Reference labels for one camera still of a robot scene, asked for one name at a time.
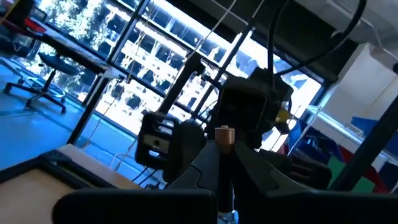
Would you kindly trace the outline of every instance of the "shelf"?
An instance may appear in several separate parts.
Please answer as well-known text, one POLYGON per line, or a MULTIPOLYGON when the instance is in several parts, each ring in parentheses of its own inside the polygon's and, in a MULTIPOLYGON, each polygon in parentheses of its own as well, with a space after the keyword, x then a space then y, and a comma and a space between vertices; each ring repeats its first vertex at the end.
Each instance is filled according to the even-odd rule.
MULTIPOLYGON (((307 111, 310 112, 311 114, 314 114, 317 116, 317 118, 320 118, 322 121, 324 121, 327 125, 341 133, 343 136, 346 138, 350 139, 351 141, 355 142, 356 144, 360 145, 364 141, 364 138, 361 136, 358 136, 355 134, 352 130, 344 127, 340 122, 332 118, 331 116, 327 115, 325 112, 319 111, 319 107, 317 106, 308 106, 307 111)), ((385 157, 388 160, 392 160, 394 162, 398 162, 398 157, 394 155, 391 152, 388 151, 381 151, 380 155, 382 157, 385 157)))

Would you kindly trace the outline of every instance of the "ceiling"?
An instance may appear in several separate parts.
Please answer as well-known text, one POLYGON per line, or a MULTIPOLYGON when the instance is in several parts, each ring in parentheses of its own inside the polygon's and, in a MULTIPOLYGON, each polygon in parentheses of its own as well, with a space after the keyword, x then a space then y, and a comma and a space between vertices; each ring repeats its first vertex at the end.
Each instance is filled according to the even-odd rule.
MULTIPOLYGON (((339 4, 350 11, 355 11, 358 0, 296 0, 299 4, 315 13, 336 30, 342 31, 351 18, 335 5, 339 4)), ((370 42, 382 46, 398 55, 398 0, 368 0, 363 21, 360 22, 350 38, 358 43, 370 42)))

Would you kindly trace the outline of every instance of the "white wall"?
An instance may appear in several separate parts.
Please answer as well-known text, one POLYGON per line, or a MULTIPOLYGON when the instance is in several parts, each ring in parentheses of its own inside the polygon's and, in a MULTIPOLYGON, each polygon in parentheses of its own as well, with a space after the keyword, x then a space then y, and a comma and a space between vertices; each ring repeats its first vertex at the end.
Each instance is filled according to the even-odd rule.
MULTIPOLYGON (((398 95, 397 75, 371 56, 373 50, 370 44, 358 46, 342 69, 338 84, 322 102, 323 112, 343 125, 349 123, 353 116, 379 119, 398 95)), ((351 152, 359 146, 320 119, 314 122, 313 127, 351 152)), ((373 166, 379 170, 386 160, 379 156, 373 166)))

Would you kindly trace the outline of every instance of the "floor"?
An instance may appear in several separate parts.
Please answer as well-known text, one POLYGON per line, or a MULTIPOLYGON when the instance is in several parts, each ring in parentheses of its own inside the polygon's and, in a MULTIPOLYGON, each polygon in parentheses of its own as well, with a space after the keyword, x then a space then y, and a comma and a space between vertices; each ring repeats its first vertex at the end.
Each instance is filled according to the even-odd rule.
MULTIPOLYGON (((0 90, 7 82, 18 80, 12 71, 0 65, 0 90)), ((30 93, 12 89, 10 95, 0 93, 0 170, 31 159, 39 154, 64 145, 83 112, 78 104, 67 100, 67 113, 61 114, 60 108, 47 100, 40 100, 25 108, 30 93)), ((88 122, 77 146, 84 146, 98 124, 99 116, 93 115, 88 122)), ((102 121, 90 140, 85 151, 106 166, 111 165, 115 154, 124 153, 134 142, 132 136, 102 121)), ((129 179, 135 178, 143 167, 134 159, 126 158, 118 172, 129 179)), ((119 162, 115 159, 112 166, 119 162)), ((151 171, 136 180, 140 182, 151 171)), ((156 183, 149 179, 147 183, 156 183)))

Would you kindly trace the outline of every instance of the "gold connector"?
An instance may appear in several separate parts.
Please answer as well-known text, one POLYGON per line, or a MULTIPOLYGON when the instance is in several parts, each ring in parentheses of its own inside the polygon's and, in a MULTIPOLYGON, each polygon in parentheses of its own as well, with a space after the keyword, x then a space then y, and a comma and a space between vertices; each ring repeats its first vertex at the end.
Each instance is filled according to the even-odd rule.
POLYGON ((215 140, 222 154, 231 153, 235 143, 235 129, 229 128, 228 126, 216 128, 215 140))

